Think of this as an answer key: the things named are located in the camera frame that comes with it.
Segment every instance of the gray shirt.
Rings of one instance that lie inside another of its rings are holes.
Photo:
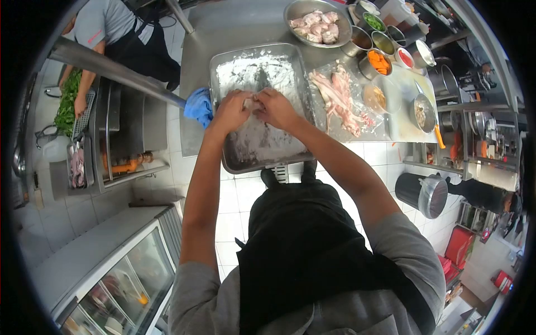
[[[121,0],[89,0],[78,12],[73,30],[78,43],[93,49],[102,40],[106,45],[117,42],[132,29],[134,21],[138,31],[142,21]],[[145,26],[138,37],[143,44],[147,44],[153,30],[153,26]]]
[[[388,216],[366,233],[373,252],[393,260],[415,284],[437,322],[444,306],[445,277],[428,240],[402,213]],[[239,320],[238,266],[221,284],[217,271],[205,264],[189,262],[177,268],[170,300],[171,334],[238,334]],[[309,335],[420,333],[393,291],[379,290],[317,301],[272,321],[259,334],[305,331]]]

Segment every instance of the display fridge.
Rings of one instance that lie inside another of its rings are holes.
[[[148,334],[166,309],[181,241],[179,205],[129,208],[32,274],[65,335]]]

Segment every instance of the stainless steel table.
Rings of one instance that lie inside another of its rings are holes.
[[[227,0],[204,3],[190,11],[189,20],[195,31],[184,37],[179,96],[186,99],[194,90],[209,85],[210,59],[220,53],[269,42],[288,42],[298,46],[308,72],[339,59],[348,64],[356,77],[362,75],[355,58],[346,56],[339,48],[320,49],[300,42],[289,31],[283,20],[283,10],[291,0]],[[336,2],[348,16],[345,5]],[[325,119],[325,112],[316,111]],[[199,153],[203,139],[203,127],[195,120],[180,116],[181,146],[183,157]],[[376,135],[363,134],[359,141],[390,141],[385,129],[377,129]],[[349,133],[341,142],[355,141]]]

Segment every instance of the blue cloth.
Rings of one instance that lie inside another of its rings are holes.
[[[208,87],[198,88],[186,99],[184,116],[196,119],[204,129],[209,126],[213,116]]]

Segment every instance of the green herbs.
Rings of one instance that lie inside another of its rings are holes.
[[[376,29],[378,31],[383,31],[384,30],[383,22],[381,22],[380,20],[378,20],[374,16],[367,15],[365,13],[363,15],[363,17],[364,17],[365,21],[369,24],[369,26],[371,26],[372,28],[374,28],[374,29]]]
[[[62,97],[59,101],[58,114],[54,118],[54,124],[58,131],[66,136],[72,135],[72,127],[75,123],[75,99],[78,94],[78,86],[82,78],[81,70],[73,70],[63,83]]]

